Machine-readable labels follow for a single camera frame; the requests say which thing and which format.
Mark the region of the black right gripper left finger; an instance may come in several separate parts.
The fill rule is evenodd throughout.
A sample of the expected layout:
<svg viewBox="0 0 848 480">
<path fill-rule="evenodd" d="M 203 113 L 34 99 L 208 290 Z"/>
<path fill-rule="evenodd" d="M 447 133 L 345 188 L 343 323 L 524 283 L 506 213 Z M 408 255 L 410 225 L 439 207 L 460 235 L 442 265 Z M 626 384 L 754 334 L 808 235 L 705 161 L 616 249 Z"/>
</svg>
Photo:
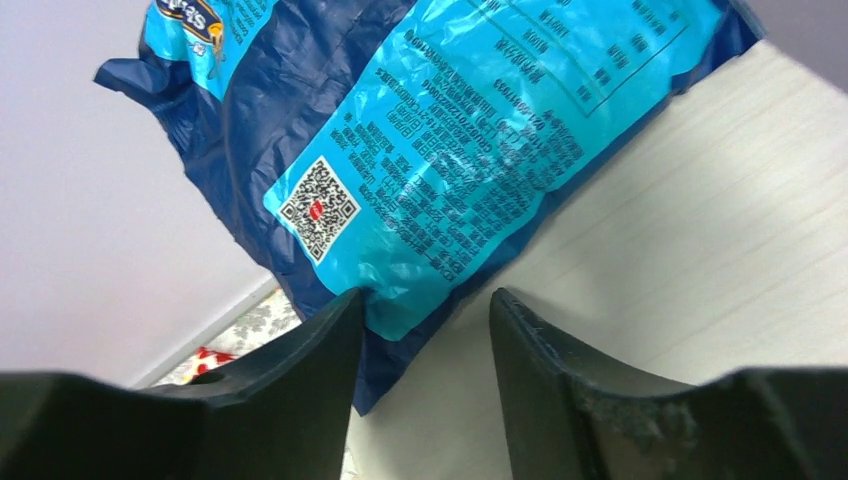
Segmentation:
<svg viewBox="0 0 848 480">
<path fill-rule="evenodd" d="M 184 385 L 130 390 L 69 372 L 1 377 L 5 479 L 338 479 L 365 298 Z"/>
</svg>

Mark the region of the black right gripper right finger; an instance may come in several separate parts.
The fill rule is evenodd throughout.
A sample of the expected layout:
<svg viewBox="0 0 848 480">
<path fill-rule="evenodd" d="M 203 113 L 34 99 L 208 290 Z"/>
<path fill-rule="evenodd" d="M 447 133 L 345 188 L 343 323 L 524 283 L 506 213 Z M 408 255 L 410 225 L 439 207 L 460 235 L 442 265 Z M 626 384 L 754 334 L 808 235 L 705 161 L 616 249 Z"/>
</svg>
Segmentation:
<svg viewBox="0 0 848 480">
<path fill-rule="evenodd" d="M 692 386 L 619 361 L 507 289 L 489 328 L 516 479 L 843 479 L 847 371 L 754 367 Z"/>
</svg>

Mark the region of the blue Slendy candy bag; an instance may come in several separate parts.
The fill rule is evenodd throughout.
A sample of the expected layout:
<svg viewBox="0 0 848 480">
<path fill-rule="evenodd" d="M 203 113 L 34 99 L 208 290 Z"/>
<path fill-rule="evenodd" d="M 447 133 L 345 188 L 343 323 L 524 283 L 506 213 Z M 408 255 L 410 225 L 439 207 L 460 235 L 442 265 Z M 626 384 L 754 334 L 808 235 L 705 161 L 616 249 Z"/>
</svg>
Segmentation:
<svg viewBox="0 0 848 480">
<path fill-rule="evenodd" d="M 742 1 L 153 1 L 94 80 L 145 107 L 310 317 L 366 294 L 368 413 L 457 305 L 679 94 Z"/>
</svg>

